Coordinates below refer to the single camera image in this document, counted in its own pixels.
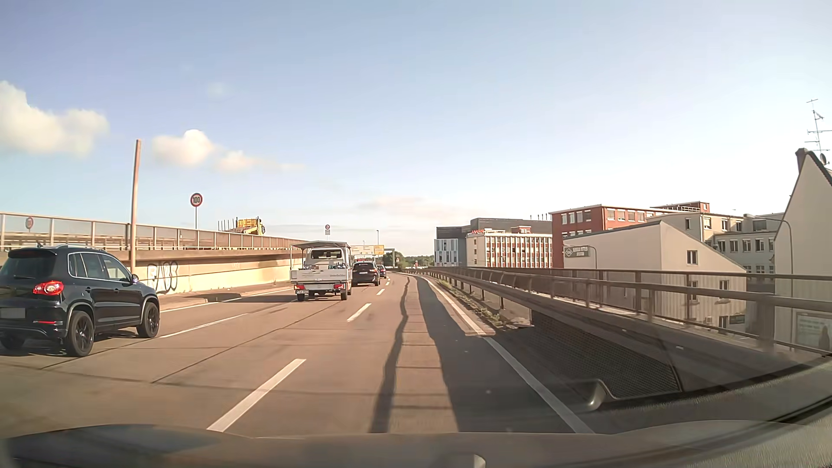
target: concrete barrier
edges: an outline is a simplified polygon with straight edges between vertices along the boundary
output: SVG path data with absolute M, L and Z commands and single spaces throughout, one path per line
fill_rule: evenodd
M 253 286 L 289 280 L 290 264 L 295 268 L 302 262 L 298 253 L 290 259 L 288 252 L 180 250 L 139 251 L 136 255 L 136 274 L 141 282 L 152 286 L 159 294 L 209 291 L 237 286 Z M 125 265 L 130 264 L 130 252 L 110 251 Z M 7 258 L 0 252 L 0 265 Z

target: car wheel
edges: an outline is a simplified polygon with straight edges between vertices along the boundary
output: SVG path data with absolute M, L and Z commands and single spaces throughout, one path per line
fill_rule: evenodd
M 67 338 L 63 345 L 69 356 L 84 357 L 92 351 L 95 330 L 92 319 L 84 311 L 74 311 L 67 325 Z
M 4 335 L 0 336 L 0 345 L 8 350 L 19 350 L 26 342 L 25 336 L 19 335 Z
M 140 338 L 152 338 L 156 336 L 156 333 L 159 332 L 160 315 L 159 307 L 156 304 L 152 302 L 145 304 L 145 311 L 142 313 L 144 319 L 141 321 L 141 325 L 136 327 L 136 332 Z

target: yellow construction vehicle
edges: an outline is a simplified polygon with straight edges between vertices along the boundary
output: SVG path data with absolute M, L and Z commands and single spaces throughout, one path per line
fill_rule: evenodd
M 231 224 L 232 224 L 232 222 L 228 222 L 227 224 L 225 224 L 225 222 L 223 222 L 223 225 L 224 225 L 223 227 L 227 227 L 228 225 L 231 225 Z M 235 225 L 235 227 L 232 227 L 230 229 L 226 228 L 226 229 L 220 229 L 220 230 L 224 231 L 224 232 L 239 232 L 241 234 L 254 234 L 255 236 L 263 236 L 265 234 L 265 226 L 263 226 L 263 222 L 261 221 L 261 219 L 259 217 L 252 217 L 252 218 L 245 218 L 245 219 L 236 218 L 233 221 L 233 225 Z

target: red brick building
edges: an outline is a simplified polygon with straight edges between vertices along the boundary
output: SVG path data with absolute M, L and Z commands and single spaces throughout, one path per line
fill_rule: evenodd
M 563 239 L 566 237 L 632 226 L 667 213 L 710 212 L 710 209 L 710 203 L 689 202 L 649 208 L 591 205 L 549 212 L 552 215 L 552 268 L 563 268 Z

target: black suv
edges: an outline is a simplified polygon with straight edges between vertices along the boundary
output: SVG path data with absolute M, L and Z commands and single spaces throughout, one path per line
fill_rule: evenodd
M 156 336 L 159 298 L 105 251 L 22 248 L 0 267 L 0 344 L 8 350 L 40 338 L 86 356 L 96 334 L 128 326 L 142 338 Z
M 353 286 L 362 283 L 379 285 L 379 270 L 372 261 L 357 261 L 353 264 Z

